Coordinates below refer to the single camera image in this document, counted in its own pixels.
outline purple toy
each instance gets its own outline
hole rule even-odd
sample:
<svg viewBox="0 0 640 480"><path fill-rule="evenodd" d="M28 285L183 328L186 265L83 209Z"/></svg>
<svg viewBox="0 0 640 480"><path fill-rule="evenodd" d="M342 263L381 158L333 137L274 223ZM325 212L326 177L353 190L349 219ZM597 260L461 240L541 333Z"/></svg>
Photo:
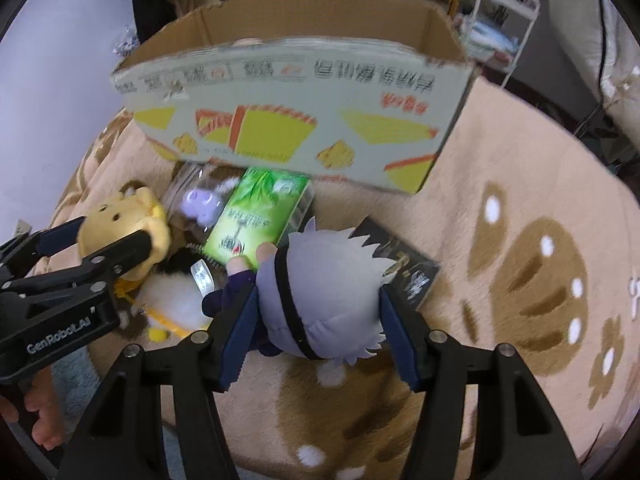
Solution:
<svg viewBox="0 0 640 480"><path fill-rule="evenodd" d="M180 202L180 210L183 214L195 220L204 229L215 225L224 208L225 203L220 195L199 187L188 190Z"/></svg>

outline purple doll clothing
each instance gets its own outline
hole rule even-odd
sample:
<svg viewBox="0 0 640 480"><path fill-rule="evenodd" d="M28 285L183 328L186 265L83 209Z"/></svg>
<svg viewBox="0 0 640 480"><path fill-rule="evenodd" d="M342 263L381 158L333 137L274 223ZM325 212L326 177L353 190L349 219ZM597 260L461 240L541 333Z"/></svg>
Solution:
<svg viewBox="0 0 640 480"><path fill-rule="evenodd" d="M225 288L210 292L202 299L202 313L208 317L215 317L217 313L233 305L236 295L248 284L255 285L255 272L252 270L243 270L237 274L232 274L229 276ZM261 318L258 318L258 325L255 327L249 350L257 350L267 357L272 357L282 352L269 341L267 329Z"/></svg>

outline yellow plush toy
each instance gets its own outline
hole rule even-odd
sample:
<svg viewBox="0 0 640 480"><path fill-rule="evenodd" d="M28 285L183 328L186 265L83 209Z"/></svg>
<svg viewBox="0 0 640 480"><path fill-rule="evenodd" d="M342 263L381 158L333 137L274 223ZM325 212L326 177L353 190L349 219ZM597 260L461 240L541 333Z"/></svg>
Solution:
<svg viewBox="0 0 640 480"><path fill-rule="evenodd" d="M115 283L116 294L131 302L127 293L140 286L152 267L165 258L171 244L166 213L153 192L141 187L131 196L116 193L91 211L78 231L78 252L84 258L139 230L151 236L151 254Z"/></svg>

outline yellow pompom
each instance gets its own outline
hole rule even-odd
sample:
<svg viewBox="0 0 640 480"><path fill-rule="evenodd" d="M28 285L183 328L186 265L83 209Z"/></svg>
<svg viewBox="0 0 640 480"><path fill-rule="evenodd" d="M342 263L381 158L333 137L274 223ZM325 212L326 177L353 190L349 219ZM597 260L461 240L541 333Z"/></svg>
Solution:
<svg viewBox="0 0 640 480"><path fill-rule="evenodd" d="M171 335L170 332L163 330L162 328L150 328L148 333L149 339L154 343L166 341Z"/></svg>

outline white-haired plush doll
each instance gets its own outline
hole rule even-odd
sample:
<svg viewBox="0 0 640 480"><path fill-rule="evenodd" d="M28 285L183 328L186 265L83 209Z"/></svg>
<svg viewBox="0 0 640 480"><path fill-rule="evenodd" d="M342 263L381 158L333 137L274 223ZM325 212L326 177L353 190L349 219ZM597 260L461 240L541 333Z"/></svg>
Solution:
<svg viewBox="0 0 640 480"><path fill-rule="evenodd" d="M255 276L242 256L232 258L227 264L229 285L215 300L212 295L205 298L204 313L213 316L239 285L255 279L264 325L258 326L262 340L252 348L276 353L264 351L268 337L268 346L310 359L354 364L371 357L370 350L379 349L385 339L378 295L380 286L393 279L385 271L395 261L374 258L378 245L363 247L368 237L349 238L353 231L316 231L312 218L304 232L289 235L288 246L258 247Z"/></svg>

